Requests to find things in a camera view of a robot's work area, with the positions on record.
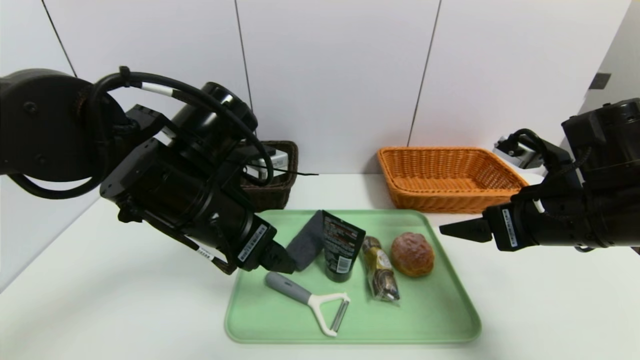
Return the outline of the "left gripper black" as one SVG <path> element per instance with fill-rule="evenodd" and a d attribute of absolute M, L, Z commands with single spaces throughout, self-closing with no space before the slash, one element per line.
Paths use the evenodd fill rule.
<path fill-rule="evenodd" d="M 214 260 L 223 272 L 253 271 L 261 266 L 270 272 L 293 274 L 297 265 L 288 251 L 273 241 L 275 233 L 243 195 L 214 191 L 196 215 L 196 241 L 224 255 L 224 260 Z"/>

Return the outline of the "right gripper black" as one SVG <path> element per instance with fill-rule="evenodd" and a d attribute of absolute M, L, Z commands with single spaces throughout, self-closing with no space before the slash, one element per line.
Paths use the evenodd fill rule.
<path fill-rule="evenodd" d="M 439 226 L 442 235 L 475 243 L 494 238 L 500 251 L 514 252 L 535 246 L 588 246 L 588 203 L 584 196 L 515 199 L 491 206 L 485 218 L 473 218 Z"/>

